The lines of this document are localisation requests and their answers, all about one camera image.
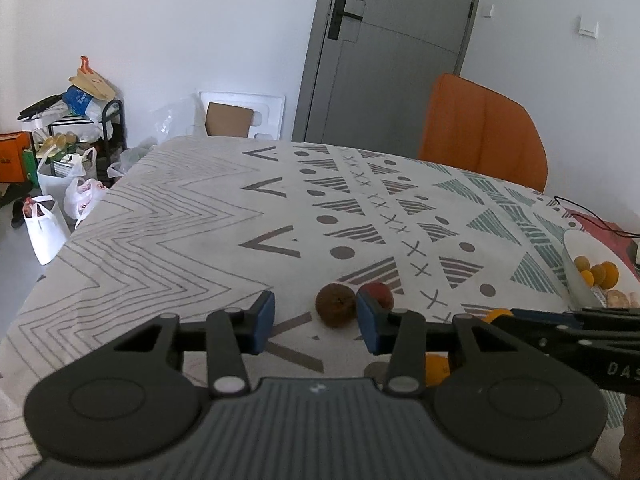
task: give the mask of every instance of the bowl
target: bowl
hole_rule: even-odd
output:
[[[564,232],[563,245],[562,263],[564,264],[564,273],[569,286],[569,294],[573,301],[573,305],[570,305],[572,310],[606,306],[606,302],[603,303],[596,293],[601,289],[599,287],[593,287],[593,290],[589,288],[575,267],[574,260],[578,256],[586,256],[592,266],[602,262],[616,264],[620,272],[620,278],[613,288],[624,292],[627,297],[631,292],[640,294],[640,282],[638,282],[635,274],[616,256],[616,253],[601,241],[596,240],[596,238],[584,231],[569,229]]]

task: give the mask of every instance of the light switch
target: light switch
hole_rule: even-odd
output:
[[[578,34],[597,39],[600,34],[600,22],[591,16],[581,16]]]
[[[485,5],[482,6],[482,16],[484,18],[492,18],[494,16],[494,5]]]

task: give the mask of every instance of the door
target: door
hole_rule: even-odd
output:
[[[334,0],[305,140],[415,158],[473,0]]]

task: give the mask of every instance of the black cable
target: black cable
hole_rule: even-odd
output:
[[[602,225],[598,225],[598,223],[593,219],[593,218],[589,218],[588,216],[585,216],[583,214],[580,213],[574,213],[574,216],[579,216],[580,218],[584,218],[587,222],[595,225],[596,227],[600,228],[600,229],[604,229],[605,231],[609,231],[615,235],[618,235],[620,238],[640,238],[640,234],[638,233],[631,233],[629,231],[624,231],[622,229],[614,229],[612,227],[610,227],[609,225],[607,225],[607,223],[600,218],[598,215],[596,215],[596,213],[594,213],[591,209],[586,208],[583,205],[580,205],[578,203],[572,202],[571,200],[569,200],[568,198],[564,198],[563,196],[555,196],[554,200],[558,203],[560,203],[560,201],[564,201],[564,202],[568,202],[569,204],[573,204],[575,206],[578,206],[581,209],[584,209],[587,213],[593,215],[595,218],[597,218],[598,220],[600,220],[600,222],[602,223]]]

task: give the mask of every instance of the chair backrest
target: chair backrest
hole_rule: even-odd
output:
[[[545,189],[545,149],[527,111],[451,74],[433,87],[418,158]]]

